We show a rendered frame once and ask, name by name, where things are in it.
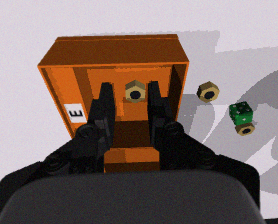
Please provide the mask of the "brass hex nut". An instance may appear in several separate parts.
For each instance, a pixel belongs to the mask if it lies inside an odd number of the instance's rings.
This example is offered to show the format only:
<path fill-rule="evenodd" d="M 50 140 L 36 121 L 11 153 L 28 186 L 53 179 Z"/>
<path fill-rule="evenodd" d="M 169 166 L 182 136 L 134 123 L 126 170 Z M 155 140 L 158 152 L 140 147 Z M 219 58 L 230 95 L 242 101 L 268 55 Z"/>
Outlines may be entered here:
<path fill-rule="evenodd" d="M 199 85 L 197 95 L 200 100 L 207 103 L 217 99 L 219 92 L 217 85 L 209 81 Z"/>
<path fill-rule="evenodd" d="M 255 127 L 251 122 L 249 122 L 241 125 L 236 125 L 235 130 L 239 135 L 245 136 L 251 134 L 255 130 Z"/>
<path fill-rule="evenodd" d="M 126 100 L 133 103 L 140 102 L 145 99 L 145 84 L 134 80 L 126 84 L 125 88 Z"/>

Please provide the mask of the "orange three-compartment tray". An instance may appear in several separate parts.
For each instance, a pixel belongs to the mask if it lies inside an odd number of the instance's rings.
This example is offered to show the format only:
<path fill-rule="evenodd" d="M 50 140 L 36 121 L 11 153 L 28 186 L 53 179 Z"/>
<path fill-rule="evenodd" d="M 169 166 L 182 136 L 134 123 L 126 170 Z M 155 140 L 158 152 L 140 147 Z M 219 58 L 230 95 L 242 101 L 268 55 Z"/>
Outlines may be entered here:
<path fill-rule="evenodd" d="M 113 146 L 104 153 L 104 172 L 160 170 L 150 143 L 148 83 L 158 81 L 177 121 L 189 60 L 177 34 L 57 37 L 37 65 L 70 134 L 87 124 L 102 83 L 112 84 L 115 102 Z M 126 84 L 145 84 L 145 99 L 126 100 Z"/>

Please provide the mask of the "green die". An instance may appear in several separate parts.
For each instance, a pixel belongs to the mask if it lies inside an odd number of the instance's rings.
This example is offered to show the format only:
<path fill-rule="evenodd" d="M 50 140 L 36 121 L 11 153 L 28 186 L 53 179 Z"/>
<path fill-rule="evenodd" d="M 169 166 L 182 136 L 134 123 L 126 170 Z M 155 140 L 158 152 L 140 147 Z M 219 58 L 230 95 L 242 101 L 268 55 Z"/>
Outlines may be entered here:
<path fill-rule="evenodd" d="M 253 110 L 246 101 L 229 106 L 229 116 L 235 125 L 252 122 Z"/>

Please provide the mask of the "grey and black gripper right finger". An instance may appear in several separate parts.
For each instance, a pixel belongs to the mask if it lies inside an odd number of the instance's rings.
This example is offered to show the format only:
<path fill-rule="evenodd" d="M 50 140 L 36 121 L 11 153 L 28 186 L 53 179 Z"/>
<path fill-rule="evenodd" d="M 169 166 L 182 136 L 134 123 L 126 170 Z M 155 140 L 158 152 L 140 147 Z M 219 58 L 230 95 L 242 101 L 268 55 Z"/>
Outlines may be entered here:
<path fill-rule="evenodd" d="M 150 143 L 159 152 L 160 170 L 211 170 L 230 175 L 247 189 L 260 211 L 260 176 L 251 165 L 216 155 L 184 133 L 173 120 L 168 97 L 161 97 L 158 81 L 148 83 L 147 113 Z"/>

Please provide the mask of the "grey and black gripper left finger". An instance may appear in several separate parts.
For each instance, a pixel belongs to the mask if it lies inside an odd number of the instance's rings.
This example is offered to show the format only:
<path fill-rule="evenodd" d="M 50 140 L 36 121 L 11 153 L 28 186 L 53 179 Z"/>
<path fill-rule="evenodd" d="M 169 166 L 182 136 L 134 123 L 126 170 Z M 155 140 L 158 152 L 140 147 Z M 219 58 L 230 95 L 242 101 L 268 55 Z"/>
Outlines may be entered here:
<path fill-rule="evenodd" d="M 104 153 L 113 146 L 115 102 L 112 84 L 102 83 L 99 99 L 93 99 L 87 124 L 75 137 L 36 162 L 4 176 L 0 181 L 0 213 L 22 186 L 44 177 L 64 174 L 104 173 Z"/>

